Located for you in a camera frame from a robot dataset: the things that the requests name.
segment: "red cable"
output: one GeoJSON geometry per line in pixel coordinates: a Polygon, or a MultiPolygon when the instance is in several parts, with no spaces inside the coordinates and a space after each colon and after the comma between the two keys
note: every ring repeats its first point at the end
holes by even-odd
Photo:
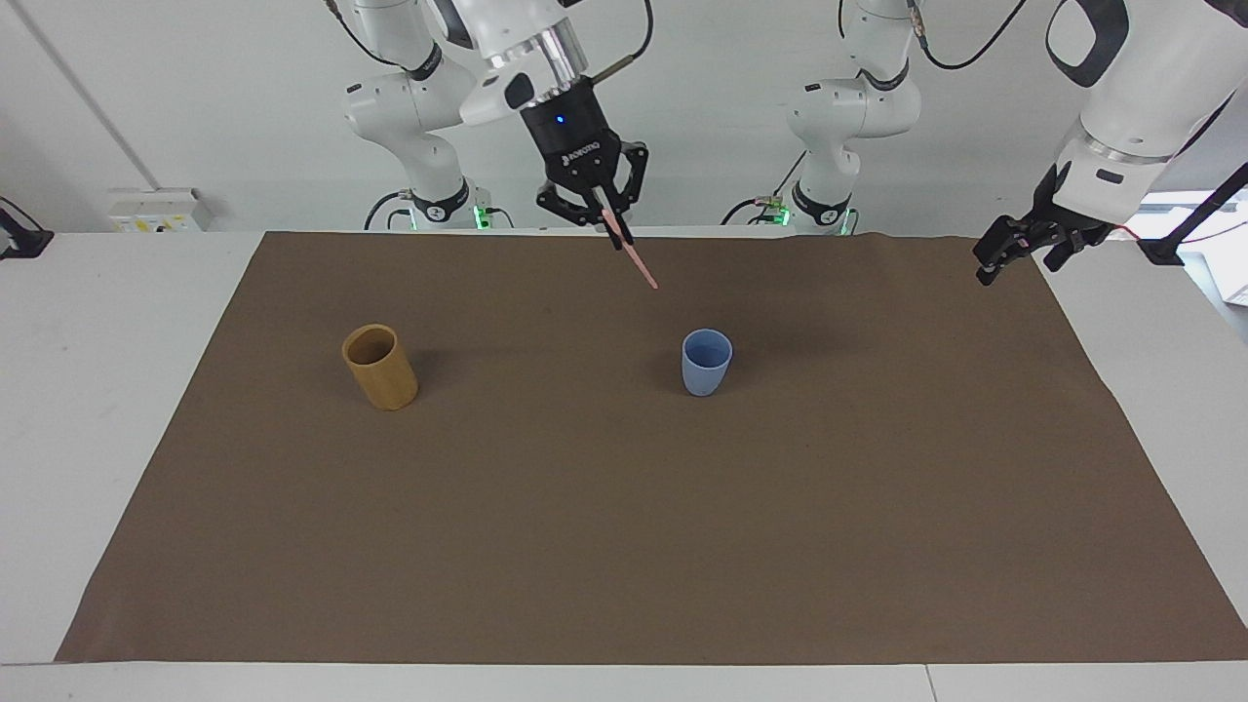
{"type": "Polygon", "coordinates": [[[1201,239],[1188,239],[1188,240],[1183,241],[1183,244],[1196,244],[1198,241],[1208,241],[1211,239],[1217,239],[1217,237],[1222,236],[1223,234],[1231,234],[1232,231],[1234,231],[1234,230],[1237,230],[1237,229],[1239,229],[1239,227],[1242,227],[1244,225],[1248,225],[1248,220],[1242,221],[1242,222],[1237,224],[1233,227],[1224,229],[1224,230],[1222,230],[1222,231],[1219,231],[1217,234],[1211,234],[1209,236],[1202,236],[1201,239]]]}

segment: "pink stick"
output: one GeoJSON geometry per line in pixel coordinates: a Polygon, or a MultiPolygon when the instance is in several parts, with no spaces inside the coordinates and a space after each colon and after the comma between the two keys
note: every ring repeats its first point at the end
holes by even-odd
{"type": "Polygon", "coordinates": [[[641,261],[641,256],[638,255],[636,249],[633,249],[631,244],[624,241],[624,230],[620,227],[619,220],[615,219],[615,212],[613,212],[610,207],[603,207],[603,217],[607,220],[607,226],[612,227],[612,230],[620,237],[620,244],[624,245],[624,252],[628,254],[629,259],[633,259],[633,265],[636,266],[636,270],[641,271],[643,276],[645,276],[645,282],[649,282],[651,289],[659,290],[659,282],[654,280],[653,275],[650,275],[650,269],[645,267],[645,262],[641,261]]]}

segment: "white wall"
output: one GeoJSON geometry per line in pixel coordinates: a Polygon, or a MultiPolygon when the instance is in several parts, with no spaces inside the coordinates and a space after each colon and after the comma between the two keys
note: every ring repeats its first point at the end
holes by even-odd
{"type": "MultiPolygon", "coordinates": [[[[105,190],[142,179],[10,2],[26,7],[160,185],[200,189],[217,229],[357,229],[378,195],[404,185],[398,164],[358,140],[339,107],[344,86],[386,67],[318,0],[2,0],[0,192],[54,229],[106,227],[105,190]]],[[[770,192],[800,151],[784,115],[801,85],[854,74],[836,2],[655,5],[650,54],[600,90],[615,130],[651,147],[634,221],[714,224],[734,202],[770,192]]],[[[1012,5],[931,2],[934,51],[965,56],[1012,5]]],[[[862,229],[978,234],[997,214],[1028,207],[1082,104],[1045,54],[1051,10],[1028,5],[985,61],[956,75],[915,52],[919,126],[857,147],[862,229]]],[[[573,17],[594,66],[633,50],[644,26],[640,0],[583,2],[573,17]]],[[[518,119],[446,136],[517,224],[563,225],[532,205],[542,166],[518,119]]],[[[1189,171],[1183,186],[1212,185],[1209,172],[1189,171]]]]}

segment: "black cable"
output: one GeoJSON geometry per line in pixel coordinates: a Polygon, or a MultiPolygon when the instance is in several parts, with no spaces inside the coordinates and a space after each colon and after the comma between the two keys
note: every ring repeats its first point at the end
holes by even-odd
{"type": "Polygon", "coordinates": [[[1193,144],[1199,141],[1201,137],[1204,136],[1204,132],[1209,131],[1209,127],[1213,126],[1213,122],[1218,121],[1218,117],[1222,116],[1222,111],[1227,109],[1227,105],[1229,105],[1231,101],[1234,100],[1234,97],[1236,97],[1234,92],[1227,96],[1227,100],[1222,102],[1222,105],[1219,105],[1218,109],[1214,110],[1212,115],[1209,115],[1209,119],[1204,120],[1204,124],[1201,125],[1201,129],[1198,129],[1196,134],[1192,135],[1192,139],[1188,139],[1187,144],[1184,144],[1183,147],[1178,150],[1178,154],[1174,154],[1176,159],[1182,156],[1188,149],[1192,147],[1193,144]]]}
{"type": "Polygon", "coordinates": [[[412,210],[394,210],[386,216],[386,229],[394,229],[394,215],[407,215],[412,216],[412,210]]]}
{"type": "Polygon", "coordinates": [[[508,212],[507,210],[504,210],[502,207],[489,207],[489,209],[485,210],[485,214],[487,215],[503,215],[504,217],[507,217],[507,224],[510,225],[512,229],[515,229],[515,222],[512,220],[512,214],[508,212]]]}
{"type": "Polygon", "coordinates": [[[650,47],[650,40],[654,39],[654,5],[650,0],[641,0],[645,2],[645,39],[641,40],[641,47],[633,52],[633,60],[641,57],[645,50],[650,47]]]}
{"type": "Polygon", "coordinates": [[[604,80],[629,67],[633,65],[633,61],[640,59],[641,54],[645,54],[645,50],[650,47],[650,41],[654,39],[654,5],[650,4],[650,0],[641,1],[645,2],[645,39],[641,40],[641,47],[603,69],[602,72],[589,79],[592,84],[598,85],[599,82],[603,82],[604,80]]]}
{"type": "Polygon", "coordinates": [[[1001,35],[1005,34],[1006,29],[1010,26],[1011,22],[1013,22],[1015,17],[1018,16],[1018,12],[1022,10],[1022,6],[1027,4],[1027,0],[1018,0],[1018,4],[1015,5],[1015,9],[1006,17],[1006,21],[1001,22],[1001,26],[997,27],[997,31],[992,34],[992,39],[988,39],[987,44],[985,44],[978,51],[976,51],[973,56],[962,61],[961,64],[946,64],[940,59],[937,59],[936,56],[932,56],[931,49],[929,49],[927,46],[927,30],[924,26],[922,11],[919,9],[916,0],[906,0],[906,4],[910,5],[910,11],[912,12],[914,16],[915,36],[919,37],[919,46],[924,50],[924,55],[927,56],[927,60],[931,61],[932,65],[936,66],[937,69],[943,69],[946,71],[960,71],[970,66],[971,64],[978,61],[981,56],[988,52],[988,49],[992,49],[992,45],[996,44],[998,39],[1001,39],[1001,35]]]}
{"type": "Polygon", "coordinates": [[[387,202],[389,202],[391,200],[398,200],[404,195],[407,195],[406,190],[398,190],[378,200],[377,204],[373,205],[373,209],[368,210],[368,216],[364,217],[364,231],[369,231],[373,229],[373,217],[377,216],[377,212],[382,211],[382,207],[384,207],[387,202]]]}
{"type": "Polygon", "coordinates": [[[382,59],[381,56],[374,54],[372,49],[364,46],[364,42],[359,41],[359,37],[356,36],[356,32],[351,30],[351,25],[348,25],[347,20],[342,16],[342,10],[338,9],[338,2],[336,0],[324,0],[324,6],[328,7],[331,12],[333,12],[333,16],[338,19],[338,24],[342,25],[343,30],[346,30],[347,36],[349,36],[351,40],[356,42],[356,46],[359,46],[361,51],[368,54],[369,59],[377,61],[378,64],[386,64],[387,66],[394,66],[398,69],[403,69],[407,72],[412,72],[412,69],[408,69],[402,64],[396,64],[394,61],[388,61],[386,59],[382,59]]]}
{"type": "Polygon", "coordinates": [[[738,212],[740,212],[741,210],[749,207],[750,205],[754,205],[754,199],[753,197],[750,197],[749,200],[743,200],[743,201],[738,202],[736,205],[734,205],[733,209],[729,210],[726,215],[724,215],[724,221],[719,222],[719,226],[724,226],[728,222],[730,222],[733,220],[733,217],[736,216],[738,212]]]}
{"type": "Polygon", "coordinates": [[[776,195],[780,195],[780,191],[784,190],[785,185],[787,185],[789,179],[792,177],[792,174],[797,172],[797,166],[800,166],[801,162],[806,160],[806,154],[810,154],[810,151],[802,151],[801,155],[797,156],[797,160],[794,161],[792,167],[789,169],[787,174],[785,174],[784,180],[781,180],[780,185],[778,185],[776,189],[771,191],[771,196],[773,197],[775,197],[776,195]]]}
{"type": "Polygon", "coordinates": [[[26,217],[27,220],[30,220],[30,224],[35,225],[35,231],[46,231],[46,230],[44,230],[44,225],[39,224],[39,220],[36,220],[35,217],[30,216],[30,214],[26,212],[26,210],[21,209],[21,205],[19,205],[19,204],[14,202],[12,200],[9,200],[7,197],[4,197],[4,196],[0,196],[0,202],[5,202],[6,205],[9,205],[10,207],[12,207],[14,210],[17,210],[19,212],[21,212],[21,216],[26,217]]]}

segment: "cup rim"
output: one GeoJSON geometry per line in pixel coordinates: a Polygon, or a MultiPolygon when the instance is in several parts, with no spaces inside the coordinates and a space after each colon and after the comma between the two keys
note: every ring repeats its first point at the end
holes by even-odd
{"type": "Polygon", "coordinates": [[[695,329],[694,331],[690,331],[688,335],[685,335],[685,340],[680,342],[680,357],[693,363],[694,367],[701,368],[704,371],[718,371],[721,368],[726,368],[728,365],[733,362],[733,340],[729,339],[726,334],[719,331],[718,329],[710,329],[710,327],[695,329]],[[718,366],[703,366],[701,363],[698,363],[696,361],[689,357],[689,340],[691,340],[695,335],[704,332],[709,332],[718,336],[724,341],[724,344],[728,345],[728,358],[724,358],[723,363],[718,366]]]}
{"type": "Polygon", "coordinates": [[[353,367],[357,367],[357,368],[371,368],[373,366],[377,366],[378,363],[384,362],[387,358],[389,358],[391,356],[393,356],[396,349],[398,349],[398,334],[396,334],[394,330],[391,329],[387,325],[383,325],[383,324],[379,324],[379,322],[373,322],[373,324],[367,324],[367,325],[357,329],[356,331],[351,332],[349,335],[347,335],[347,339],[344,339],[343,342],[342,342],[342,358],[344,361],[347,361],[347,365],[349,365],[349,366],[353,366],[353,367]],[[389,336],[391,347],[389,347],[389,350],[386,351],[386,353],[381,358],[377,358],[376,361],[372,361],[369,363],[357,363],[351,357],[351,350],[356,345],[356,342],[359,341],[359,339],[362,336],[364,336],[366,334],[368,334],[371,331],[381,331],[381,332],[384,332],[387,336],[389,336]]]}

